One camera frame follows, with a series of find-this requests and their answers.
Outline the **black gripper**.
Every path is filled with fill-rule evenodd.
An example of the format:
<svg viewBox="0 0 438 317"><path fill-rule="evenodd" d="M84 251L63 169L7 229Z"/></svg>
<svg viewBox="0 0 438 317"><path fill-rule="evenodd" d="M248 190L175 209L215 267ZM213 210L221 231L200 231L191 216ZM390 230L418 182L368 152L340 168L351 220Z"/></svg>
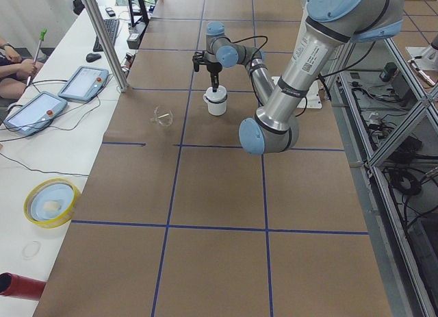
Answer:
<svg viewBox="0 0 438 317"><path fill-rule="evenodd" d="M207 65L207 70L211 77L212 92L217 92L219 87L219 73L222 71L222 65L219 62L210 62Z"/></svg>

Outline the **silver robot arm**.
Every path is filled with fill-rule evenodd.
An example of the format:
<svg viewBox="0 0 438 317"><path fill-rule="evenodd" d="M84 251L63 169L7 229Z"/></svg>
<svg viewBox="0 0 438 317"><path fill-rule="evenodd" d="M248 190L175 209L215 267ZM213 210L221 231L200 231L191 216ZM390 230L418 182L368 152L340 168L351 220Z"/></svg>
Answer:
<svg viewBox="0 0 438 317"><path fill-rule="evenodd" d="M307 0L305 32L283 74L273 82L260 50L231 42L221 22L206 31L208 62L225 68L241 64L261 101L239 128L240 144L254 155L279 153L295 145L299 126L294 110L317 79L335 48L395 36L402 27L405 0Z"/></svg>

